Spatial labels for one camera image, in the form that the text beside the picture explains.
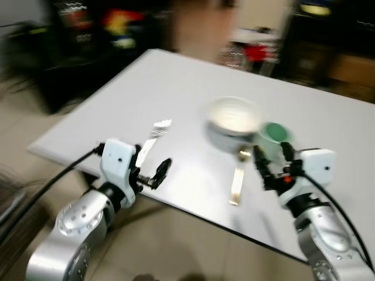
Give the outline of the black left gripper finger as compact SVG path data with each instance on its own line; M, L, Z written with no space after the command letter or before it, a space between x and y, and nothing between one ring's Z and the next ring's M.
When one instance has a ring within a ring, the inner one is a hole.
M167 158L164 160L156 169L154 176L152 177L152 189L158 189L167 177L167 173L172 165L172 159Z

